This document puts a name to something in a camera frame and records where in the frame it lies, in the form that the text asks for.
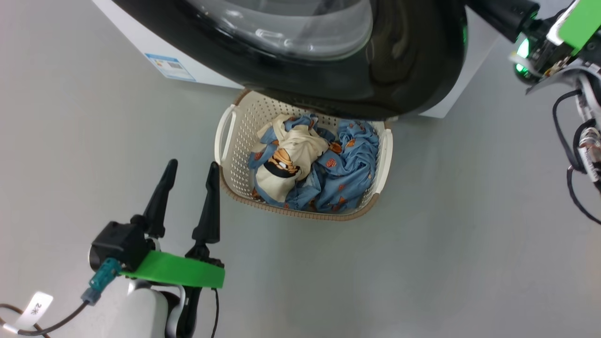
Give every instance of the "qr code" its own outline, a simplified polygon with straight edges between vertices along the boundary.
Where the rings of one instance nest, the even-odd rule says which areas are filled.
[[[182,69],[179,63],[167,62],[171,68]]]

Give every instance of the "brown woven rim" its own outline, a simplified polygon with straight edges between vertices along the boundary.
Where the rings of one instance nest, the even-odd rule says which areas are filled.
[[[242,101],[242,99],[250,92],[251,91],[248,89],[243,89],[240,92],[240,94],[238,95],[238,97],[234,100],[234,104],[239,105],[240,102]],[[259,201],[255,201],[255,200],[251,200],[251,199],[242,197],[242,196],[236,194],[227,185],[227,183],[225,183],[224,169],[221,166],[219,167],[219,174],[221,177],[221,180],[220,180],[221,188],[235,201],[238,201],[238,202],[244,203],[244,204],[248,204],[250,206],[253,206],[253,207],[256,207],[256,208],[259,208],[262,210],[267,210],[267,211],[273,212],[275,214],[280,214],[280,215],[285,215],[285,216],[290,216],[290,217],[309,218],[311,220],[323,220],[323,221],[340,221],[340,222],[350,221],[350,220],[354,220],[356,218],[359,218],[359,217],[365,215],[369,210],[371,210],[371,208],[373,208],[373,206],[376,204],[378,198],[380,197],[380,194],[373,194],[371,196],[370,201],[367,203],[366,206],[362,207],[361,209],[357,210],[356,212],[354,212],[352,214],[346,214],[346,215],[316,214],[313,212],[290,210],[290,209],[285,209],[283,207],[271,206],[266,203],[262,203]]]

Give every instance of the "glowing green led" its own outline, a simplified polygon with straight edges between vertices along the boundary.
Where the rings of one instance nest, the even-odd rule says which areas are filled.
[[[522,58],[527,58],[528,54],[530,54],[530,42],[528,39],[524,40],[520,45],[520,48],[517,49],[517,54]],[[521,64],[516,65],[516,69],[518,72],[527,72],[528,69],[524,68]]]

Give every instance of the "teal connector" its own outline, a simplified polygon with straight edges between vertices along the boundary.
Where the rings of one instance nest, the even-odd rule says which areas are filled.
[[[91,306],[96,305],[102,292],[119,276],[119,273],[121,273],[121,263],[114,258],[107,258],[90,280],[90,287],[81,295],[81,300]]]

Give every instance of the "blue and white label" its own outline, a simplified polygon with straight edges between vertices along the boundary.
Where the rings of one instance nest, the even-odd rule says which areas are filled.
[[[166,78],[196,82],[192,75],[184,68],[176,58],[163,57],[161,55],[146,54],[146,57],[160,70]]]

